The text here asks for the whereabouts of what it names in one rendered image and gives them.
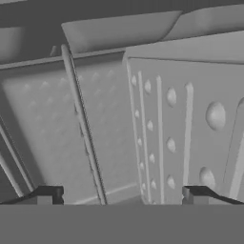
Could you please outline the grey flat cupboard panel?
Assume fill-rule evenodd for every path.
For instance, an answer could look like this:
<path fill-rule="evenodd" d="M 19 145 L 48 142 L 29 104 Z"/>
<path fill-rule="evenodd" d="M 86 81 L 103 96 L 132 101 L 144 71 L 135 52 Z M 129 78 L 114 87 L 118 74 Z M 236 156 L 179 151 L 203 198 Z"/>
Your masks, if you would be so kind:
<path fill-rule="evenodd" d="M 210 7 L 181 14 L 163 41 L 244 31 L 244 4 Z"/>
<path fill-rule="evenodd" d="M 148 44 L 163 39 L 180 10 L 66 22 L 61 25 L 73 53 Z"/>

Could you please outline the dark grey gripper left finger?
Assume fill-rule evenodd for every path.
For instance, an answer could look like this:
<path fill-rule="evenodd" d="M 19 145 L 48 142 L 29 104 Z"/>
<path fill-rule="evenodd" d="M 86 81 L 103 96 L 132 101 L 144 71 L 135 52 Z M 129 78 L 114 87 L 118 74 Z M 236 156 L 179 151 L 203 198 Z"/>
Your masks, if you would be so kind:
<path fill-rule="evenodd" d="M 63 205 L 63 194 L 63 186 L 39 186 L 31 193 L 1 202 L 1 205 Z"/>

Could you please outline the grey toaster oven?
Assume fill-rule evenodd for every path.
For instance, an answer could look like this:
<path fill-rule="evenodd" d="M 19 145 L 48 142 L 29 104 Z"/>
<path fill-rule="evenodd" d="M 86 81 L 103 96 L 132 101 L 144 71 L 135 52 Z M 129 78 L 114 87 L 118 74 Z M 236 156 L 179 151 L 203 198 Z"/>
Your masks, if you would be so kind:
<path fill-rule="evenodd" d="M 126 65 L 146 202 L 191 186 L 244 202 L 244 31 L 130 47 Z"/>

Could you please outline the grey toaster oven door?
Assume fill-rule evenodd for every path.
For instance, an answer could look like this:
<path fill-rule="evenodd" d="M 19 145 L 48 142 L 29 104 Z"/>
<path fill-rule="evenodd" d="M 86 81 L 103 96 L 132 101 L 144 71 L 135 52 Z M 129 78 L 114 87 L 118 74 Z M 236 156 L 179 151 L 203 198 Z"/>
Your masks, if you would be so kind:
<path fill-rule="evenodd" d="M 140 194 L 128 78 L 120 51 L 74 57 L 105 192 Z M 71 87 L 60 58 L 0 70 L 0 113 L 30 187 L 61 185 L 68 204 L 97 200 Z"/>

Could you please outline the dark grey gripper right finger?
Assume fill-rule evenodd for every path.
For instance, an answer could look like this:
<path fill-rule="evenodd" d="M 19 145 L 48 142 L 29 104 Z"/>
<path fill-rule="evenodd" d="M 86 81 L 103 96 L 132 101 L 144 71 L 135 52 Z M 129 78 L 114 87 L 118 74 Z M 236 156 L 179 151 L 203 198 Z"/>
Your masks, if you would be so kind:
<path fill-rule="evenodd" d="M 187 205 L 244 205 L 244 202 L 222 196 L 207 186 L 184 186 L 182 203 Z"/>

